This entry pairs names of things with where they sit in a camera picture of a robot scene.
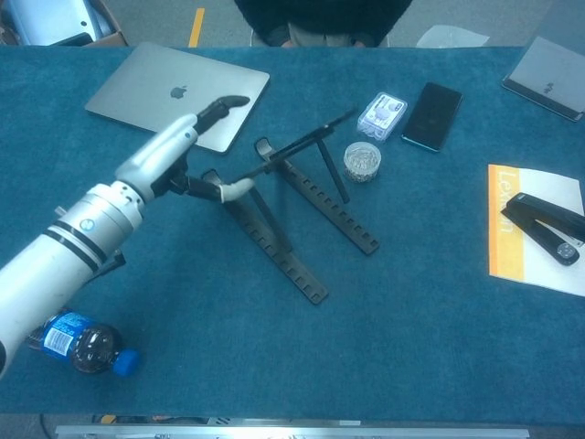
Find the dark clothing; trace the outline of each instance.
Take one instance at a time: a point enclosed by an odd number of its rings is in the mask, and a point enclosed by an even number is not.
[[[269,46],[290,39],[288,23],[319,34],[349,34],[376,47],[412,0],[235,0]]]

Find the apple logo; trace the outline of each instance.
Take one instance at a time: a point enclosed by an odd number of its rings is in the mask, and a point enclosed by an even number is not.
[[[171,90],[171,98],[183,99],[185,92],[186,92],[186,85],[184,85],[183,87],[174,87]]]

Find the black smartphone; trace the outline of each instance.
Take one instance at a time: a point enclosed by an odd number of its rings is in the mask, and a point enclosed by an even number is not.
[[[402,139],[435,153],[441,151],[463,96],[427,82],[402,132]]]

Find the robotic arm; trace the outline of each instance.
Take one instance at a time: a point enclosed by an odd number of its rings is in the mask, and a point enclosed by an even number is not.
[[[197,138],[230,108],[249,101],[223,97],[172,123],[116,170],[116,181],[92,188],[0,271],[0,378],[27,335],[55,315],[138,228],[145,204],[169,190],[223,203],[253,187],[249,178],[216,186],[186,175],[186,156]]]

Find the black stapler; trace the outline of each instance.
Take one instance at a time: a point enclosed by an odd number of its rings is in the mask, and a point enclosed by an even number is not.
[[[579,259],[579,252],[574,246],[543,224],[584,242],[585,217],[580,214],[523,192],[506,203],[502,214],[545,249],[557,262],[572,265]]]

